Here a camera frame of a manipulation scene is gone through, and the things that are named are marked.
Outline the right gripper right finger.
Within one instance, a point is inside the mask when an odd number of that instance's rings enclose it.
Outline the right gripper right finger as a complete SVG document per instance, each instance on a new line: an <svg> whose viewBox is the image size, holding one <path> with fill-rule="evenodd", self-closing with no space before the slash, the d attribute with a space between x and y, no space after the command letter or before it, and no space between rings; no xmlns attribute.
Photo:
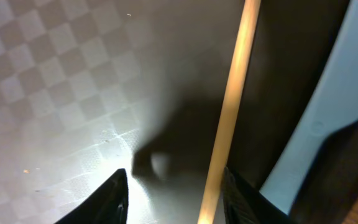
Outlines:
<svg viewBox="0 0 358 224"><path fill-rule="evenodd" d="M294 224L288 215L228 167L224 169L222 193L227 224Z"/></svg>

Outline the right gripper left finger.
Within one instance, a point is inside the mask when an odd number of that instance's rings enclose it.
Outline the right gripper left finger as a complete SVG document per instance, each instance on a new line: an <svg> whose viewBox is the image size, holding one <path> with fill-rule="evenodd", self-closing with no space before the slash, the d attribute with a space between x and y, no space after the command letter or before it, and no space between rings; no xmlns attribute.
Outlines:
<svg viewBox="0 0 358 224"><path fill-rule="evenodd" d="M127 174L118 169L56 224L126 224L128 206Z"/></svg>

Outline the wooden chopstick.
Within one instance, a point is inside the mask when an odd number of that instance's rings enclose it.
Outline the wooden chopstick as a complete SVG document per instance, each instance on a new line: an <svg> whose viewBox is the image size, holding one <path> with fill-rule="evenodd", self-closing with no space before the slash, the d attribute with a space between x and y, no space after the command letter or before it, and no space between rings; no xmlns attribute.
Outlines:
<svg viewBox="0 0 358 224"><path fill-rule="evenodd" d="M212 224L241 103L261 0L246 0L227 79L197 224Z"/></svg>

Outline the light blue plastic knife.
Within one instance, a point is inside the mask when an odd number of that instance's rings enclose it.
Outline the light blue plastic knife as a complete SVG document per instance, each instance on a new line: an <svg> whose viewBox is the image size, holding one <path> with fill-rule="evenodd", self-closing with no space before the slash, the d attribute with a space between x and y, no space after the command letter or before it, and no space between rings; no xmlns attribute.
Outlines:
<svg viewBox="0 0 358 224"><path fill-rule="evenodd" d="M324 140L358 121L358 0L350 1L313 95L260 193L289 214Z"/></svg>

